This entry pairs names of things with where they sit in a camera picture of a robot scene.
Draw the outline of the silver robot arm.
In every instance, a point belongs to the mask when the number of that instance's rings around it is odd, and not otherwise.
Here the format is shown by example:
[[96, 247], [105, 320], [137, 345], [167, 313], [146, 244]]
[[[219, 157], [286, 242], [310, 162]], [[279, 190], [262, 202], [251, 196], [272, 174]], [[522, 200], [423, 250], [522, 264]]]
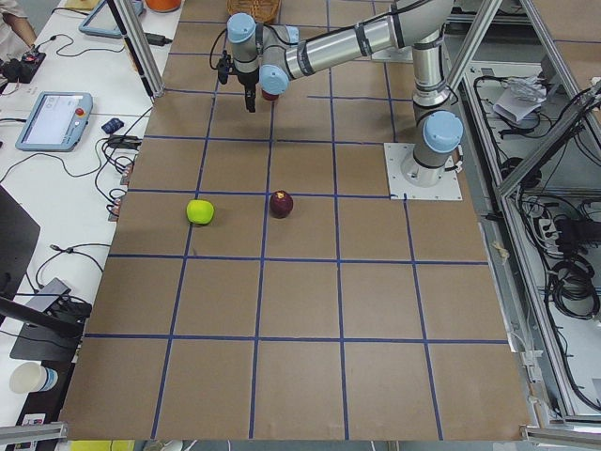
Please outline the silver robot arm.
[[416, 142], [401, 167], [409, 183], [430, 187], [444, 172], [464, 131], [461, 120], [443, 107], [452, 93], [442, 66], [444, 23], [451, 10], [449, 1], [397, 1], [377, 16], [308, 39], [295, 26], [261, 23], [236, 12], [223, 31], [229, 47], [212, 68], [222, 85], [230, 76], [238, 79], [245, 107], [252, 113], [258, 91], [278, 97], [293, 81], [379, 51], [409, 48]]

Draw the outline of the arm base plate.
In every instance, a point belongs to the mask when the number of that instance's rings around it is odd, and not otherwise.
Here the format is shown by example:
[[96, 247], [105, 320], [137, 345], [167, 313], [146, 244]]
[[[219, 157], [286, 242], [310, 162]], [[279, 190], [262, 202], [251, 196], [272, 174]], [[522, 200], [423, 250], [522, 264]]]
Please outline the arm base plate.
[[451, 155], [443, 167], [426, 168], [414, 159], [412, 143], [385, 143], [384, 160], [390, 199], [462, 201], [461, 162]]

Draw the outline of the person forearm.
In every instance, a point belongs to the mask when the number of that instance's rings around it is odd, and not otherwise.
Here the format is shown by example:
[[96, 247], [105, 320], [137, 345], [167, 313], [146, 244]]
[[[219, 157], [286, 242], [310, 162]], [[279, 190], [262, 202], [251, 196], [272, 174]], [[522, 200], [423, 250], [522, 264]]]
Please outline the person forearm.
[[15, 2], [1, 4], [1, 47], [9, 47], [17, 37], [27, 48], [36, 41], [34, 28], [23, 9]]

